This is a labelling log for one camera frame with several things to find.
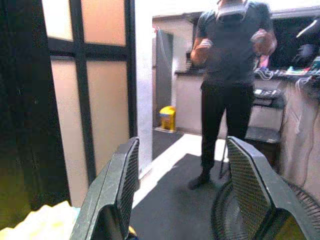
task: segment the black shoe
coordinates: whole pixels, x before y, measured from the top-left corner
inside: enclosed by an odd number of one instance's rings
[[[209,173],[201,173],[200,176],[198,176],[197,178],[191,180],[188,184],[188,188],[190,190],[195,190],[199,187],[201,187],[202,185],[208,183],[210,181],[210,174]]]

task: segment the white floor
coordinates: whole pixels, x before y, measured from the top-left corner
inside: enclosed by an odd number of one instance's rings
[[[158,156],[151,164],[151,170],[140,180],[140,189],[134,194],[134,208],[158,184],[158,181],[182,159],[186,154],[201,156],[200,135],[184,134],[178,141]],[[215,160],[221,161],[225,140],[219,139],[215,145]]]

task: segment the vr headset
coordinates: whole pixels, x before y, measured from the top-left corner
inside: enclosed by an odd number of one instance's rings
[[[216,14],[216,21],[220,24],[241,23],[246,17],[248,8],[248,0],[246,0],[245,2],[226,2],[219,8]]]

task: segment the black door frame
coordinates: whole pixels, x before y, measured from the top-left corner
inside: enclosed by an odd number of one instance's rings
[[[91,184],[96,178],[96,164],[89,99],[87,60],[127,62],[129,136],[135,137],[138,134],[135,0],[124,0],[126,46],[86,43],[81,0],[69,0],[69,4],[73,42],[49,37],[48,49],[51,58],[71,57],[75,60],[86,169],[88,173],[88,183]]]

